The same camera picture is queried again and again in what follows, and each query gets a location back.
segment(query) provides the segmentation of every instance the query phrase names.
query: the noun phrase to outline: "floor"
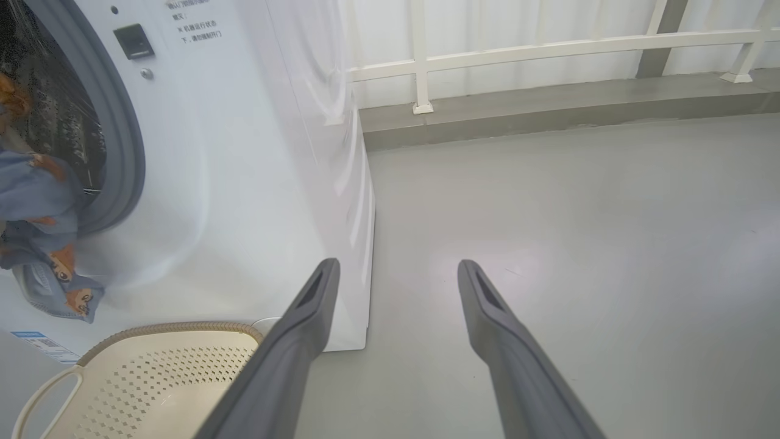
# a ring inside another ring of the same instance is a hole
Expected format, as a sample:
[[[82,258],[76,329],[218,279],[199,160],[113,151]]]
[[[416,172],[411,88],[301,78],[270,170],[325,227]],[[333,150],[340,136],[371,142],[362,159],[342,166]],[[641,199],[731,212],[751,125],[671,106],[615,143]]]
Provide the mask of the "floor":
[[[298,439],[503,437],[456,286],[482,265],[612,438],[777,437],[780,116],[374,153],[368,346]]]

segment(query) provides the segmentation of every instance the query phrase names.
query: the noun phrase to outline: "basket handle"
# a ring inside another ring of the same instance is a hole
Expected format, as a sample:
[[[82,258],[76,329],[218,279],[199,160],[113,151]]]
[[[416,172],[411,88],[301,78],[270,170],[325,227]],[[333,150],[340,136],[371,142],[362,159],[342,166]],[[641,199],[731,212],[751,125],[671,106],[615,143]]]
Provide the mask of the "basket handle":
[[[19,414],[19,417],[16,418],[16,424],[13,426],[13,433],[11,433],[11,439],[21,439],[22,431],[24,429],[25,424],[27,424],[27,418],[30,417],[30,413],[33,411],[33,408],[51,390],[52,387],[54,387],[56,384],[58,384],[60,381],[64,380],[65,378],[71,375],[76,375],[76,378],[78,379],[78,381],[76,382],[76,386],[70,392],[68,399],[65,400],[65,404],[62,405],[60,410],[55,415],[54,419],[52,419],[48,427],[46,427],[46,431],[44,431],[44,433],[41,435],[41,437],[46,437],[46,435],[49,434],[49,431],[51,431],[51,429],[54,427],[54,424],[57,423],[60,416],[62,416],[62,413],[65,411],[65,408],[70,403],[70,400],[73,399],[73,396],[76,395],[76,391],[78,391],[79,387],[81,387],[81,383],[84,381],[84,377],[81,374],[82,370],[83,367],[81,366],[71,366],[68,369],[65,369],[62,372],[54,375],[54,377],[52,377],[49,381],[46,381],[46,384],[42,385],[33,394],[33,396],[31,396],[30,399],[27,400],[27,403],[24,405],[24,408],[22,409],[22,412]]]

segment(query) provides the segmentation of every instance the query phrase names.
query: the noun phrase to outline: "blue and white label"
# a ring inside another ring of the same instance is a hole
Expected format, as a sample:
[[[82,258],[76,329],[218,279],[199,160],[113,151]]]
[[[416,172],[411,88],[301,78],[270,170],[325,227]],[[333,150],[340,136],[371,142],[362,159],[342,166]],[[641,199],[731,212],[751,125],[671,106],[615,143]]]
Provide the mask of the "blue and white label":
[[[32,344],[38,348],[39,351],[63,364],[76,364],[76,362],[81,358],[60,346],[56,341],[41,334],[40,332],[18,330],[11,331],[11,334],[14,334],[27,343]]]

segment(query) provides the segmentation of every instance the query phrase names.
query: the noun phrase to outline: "laundry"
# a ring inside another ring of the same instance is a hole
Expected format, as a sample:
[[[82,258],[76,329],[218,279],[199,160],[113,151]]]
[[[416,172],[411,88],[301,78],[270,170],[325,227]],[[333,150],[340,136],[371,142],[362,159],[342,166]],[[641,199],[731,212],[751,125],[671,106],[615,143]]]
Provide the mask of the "laundry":
[[[0,118],[4,114],[5,120],[19,115],[0,104]],[[104,289],[75,271],[73,242],[86,203],[82,185],[62,160],[4,146],[0,137],[0,268],[12,270],[36,309],[92,323]]]

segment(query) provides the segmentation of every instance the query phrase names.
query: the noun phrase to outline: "washing machine door opening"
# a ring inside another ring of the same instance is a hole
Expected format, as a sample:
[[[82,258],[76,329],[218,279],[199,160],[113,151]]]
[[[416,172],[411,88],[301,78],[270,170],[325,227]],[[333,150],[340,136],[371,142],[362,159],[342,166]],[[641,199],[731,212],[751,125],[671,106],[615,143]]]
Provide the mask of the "washing machine door opening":
[[[67,162],[83,185],[80,236],[126,218],[144,185],[140,128],[119,73],[75,2],[0,0],[0,73],[30,96],[29,115],[12,123],[16,138]]]

